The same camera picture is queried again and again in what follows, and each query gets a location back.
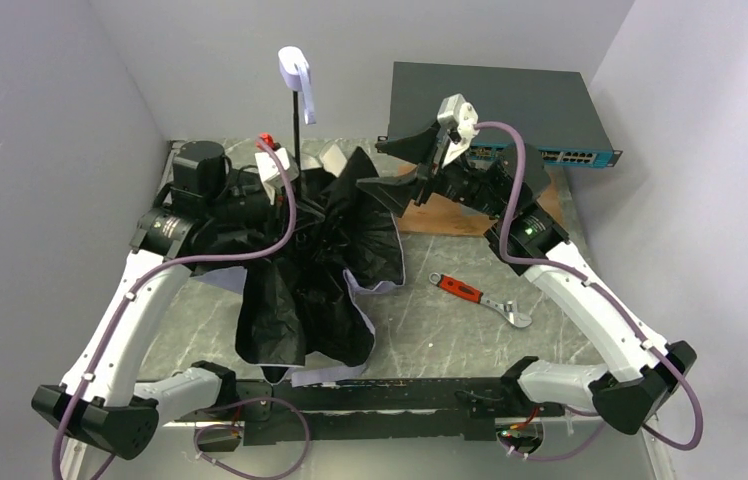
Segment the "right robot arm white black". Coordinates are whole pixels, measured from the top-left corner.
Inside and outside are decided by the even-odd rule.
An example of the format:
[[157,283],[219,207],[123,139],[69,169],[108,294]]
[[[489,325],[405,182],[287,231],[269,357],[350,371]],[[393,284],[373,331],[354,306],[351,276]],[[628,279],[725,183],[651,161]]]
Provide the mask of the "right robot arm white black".
[[408,174],[365,179],[360,189],[395,215],[430,196],[487,214],[490,249],[552,300],[600,355],[597,365],[553,364],[535,356],[503,376],[506,399],[518,406],[556,403],[590,410],[618,432],[639,432],[678,389],[687,389],[695,350],[670,342],[638,319],[591,269],[568,232],[539,204],[549,174],[542,154],[515,135],[485,168],[464,154],[469,137],[433,124],[420,133],[381,140],[378,152],[414,165]]

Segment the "mint green umbrella case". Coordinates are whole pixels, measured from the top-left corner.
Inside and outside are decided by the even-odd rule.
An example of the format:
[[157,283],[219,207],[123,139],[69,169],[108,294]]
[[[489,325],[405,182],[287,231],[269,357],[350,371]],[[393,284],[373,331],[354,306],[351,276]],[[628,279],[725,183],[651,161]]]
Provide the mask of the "mint green umbrella case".
[[323,170],[338,178],[348,164],[348,158],[335,141],[325,143],[316,155],[301,154],[300,171]]

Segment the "lilac folding umbrella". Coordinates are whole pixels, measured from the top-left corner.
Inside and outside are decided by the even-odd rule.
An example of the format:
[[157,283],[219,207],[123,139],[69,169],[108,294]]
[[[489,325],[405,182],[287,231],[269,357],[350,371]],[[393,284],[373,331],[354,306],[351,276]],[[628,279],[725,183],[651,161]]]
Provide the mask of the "lilac folding umbrella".
[[294,239],[273,256],[199,276],[242,295],[236,351],[267,381],[304,387],[366,370],[376,329],[356,296],[405,281],[394,218],[356,186],[376,175],[362,148],[338,173],[302,171],[294,193],[302,225]]

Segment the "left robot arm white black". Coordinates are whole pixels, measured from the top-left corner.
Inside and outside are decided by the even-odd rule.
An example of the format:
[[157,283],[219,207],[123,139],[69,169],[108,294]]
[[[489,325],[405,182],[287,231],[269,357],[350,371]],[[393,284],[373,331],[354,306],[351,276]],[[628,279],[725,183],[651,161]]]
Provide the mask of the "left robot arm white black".
[[171,165],[173,179],[139,220],[116,292],[91,340],[56,385],[41,385],[32,408],[57,430],[51,462],[61,474],[66,439],[111,458],[136,458],[157,429],[199,410],[226,411],[239,400],[234,371],[200,361],[183,373],[141,383],[138,373],[174,296],[195,270],[241,264],[281,250],[291,239],[296,214],[274,244],[238,253],[217,246],[218,212],[230,190],[232,166],[213,141],[183,144]]

